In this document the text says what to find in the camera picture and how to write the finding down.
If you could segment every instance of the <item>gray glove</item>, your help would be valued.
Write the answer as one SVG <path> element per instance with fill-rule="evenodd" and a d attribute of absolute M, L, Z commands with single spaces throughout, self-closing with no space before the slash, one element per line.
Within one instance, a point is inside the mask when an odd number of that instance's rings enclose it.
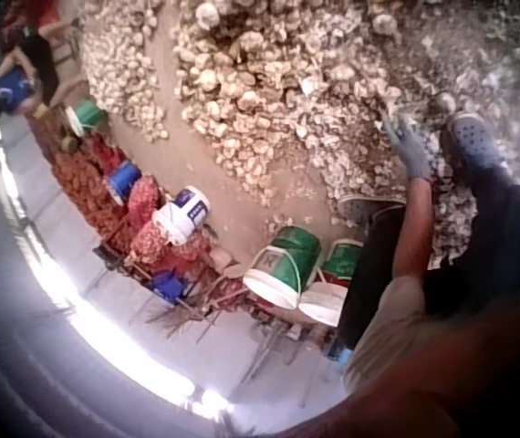
<path fill-rule="evenodd" d="M 426 159 L 422 140 L 414 133 L 410 121 L 403 114 L 398 114 L 398 130 L 391 124 L 390 117 L 386 113 L 381 115 L 384 130 L 390 137 L 394 150 L 406 166 L 408 176 L 431 180 L 431 166 Z"/>

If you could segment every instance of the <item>shirt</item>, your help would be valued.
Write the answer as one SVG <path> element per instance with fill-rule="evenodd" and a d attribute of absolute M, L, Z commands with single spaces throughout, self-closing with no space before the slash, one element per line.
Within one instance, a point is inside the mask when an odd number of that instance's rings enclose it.
<path fill-rule="evenodd" d="M 33 94 L 22 68 L 15 67 L 0 78 L 0 97 L 5 99 L 5 111 L 8 114 Z"/>
<path fill-rule="evenodd" d="M 396 360 L 426 345 L 451 325 L 449 321 L 426 317 L 419 280 L 394 278 L 349 358 L 343 378 L 346 391 L 355 392 L 375 380 Z"/>

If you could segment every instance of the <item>blue bucket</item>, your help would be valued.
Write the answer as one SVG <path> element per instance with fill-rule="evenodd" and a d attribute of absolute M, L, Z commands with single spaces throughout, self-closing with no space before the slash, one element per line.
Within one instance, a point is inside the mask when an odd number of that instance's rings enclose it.
<path fill-rule="evenodd" d="M 174 271 L 162 271 L 151 281 L 153 292 L 171 304 L 177 304 L 187 283 L 186 279 L 176 276 Z"/>
<path fill-rule="evenodd" d="M 124 201 L 129 197 L 132 185 L 134 185 L 141 176 L 142 173 L 139 168 L 132 164 L 132 162 L 129 160 L 123 162 L 119 168 L 108 177 L 106 186 L 109 188 L 112 199 L 114 199 L 118 205 L 124 205 Z"/>

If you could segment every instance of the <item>foot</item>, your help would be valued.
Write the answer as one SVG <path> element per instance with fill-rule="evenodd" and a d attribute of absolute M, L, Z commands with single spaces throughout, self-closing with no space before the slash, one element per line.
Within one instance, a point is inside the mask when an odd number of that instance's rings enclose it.
<path fill-rule="evenodd" d="M 383 197 L 368 197 L 360 194 L 349 194 L 339 199 L 339 215 L 360 229 L 367 229 L 380 214 L 395 208 L 404 207 L 405 203 Z"/>
<path fill-rule="evenodd" d="M 454 116 L 442 132 L 444 147 L 456 163 L 464 167 L 465 176 L 475 172 L 496 169 L 501 157 L 495 146 L 495 136 L 487 122 L 478 114 L 464 113 Z"/>

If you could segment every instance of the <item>bucket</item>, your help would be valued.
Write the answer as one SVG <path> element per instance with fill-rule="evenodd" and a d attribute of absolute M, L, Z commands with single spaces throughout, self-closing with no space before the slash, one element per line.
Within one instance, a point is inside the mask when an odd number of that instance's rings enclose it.
<path fill-rule="evenodd" d="M 328 326 L 338 325 L 362 246 L 361 242 L 349 239 L 333 243 L 317 280 L 300 299 L 298 308 L 303 313 Z"/>
<path fill-rule="evenodd" d="M 152 214 L 152 221 L 173 245 L 184 245 L 210 211 L 207 197 L 188 185 L 175 199 Z"/>
<path fill-rule="evenodd" d="M 132 185 L 141 176 L 140 169 L 132 162 L 129 160 L 122 162 L 118 169 L 106 180 L 106 188 L 114 202 L 118 205 L 124 205 L 125 200 L 129 197 Z"/>
<path fill-rule="evenodd" d="M 339 239 L 333 242 L 327 260 L 321 267 L 338 279 L 350 280 L 359 260 L 363 244 L 357 240 Z"/>
<path fill-rule="evenodd" d="M 315 236 L 297 226 L 286 226 L 258 253 L 244 274 L 244 283 L 266 301 L 296 308 L 320 253 L 321 243 Z"/>
<path fill-rule="evenodd" d="M 108 117 L 108 113 L 96 106 L 91 100 L 82 100 L 75 109 L 66 108 L 69 125 L 78 137 L 83 137 L 86 130 L 92 130 Z"/>

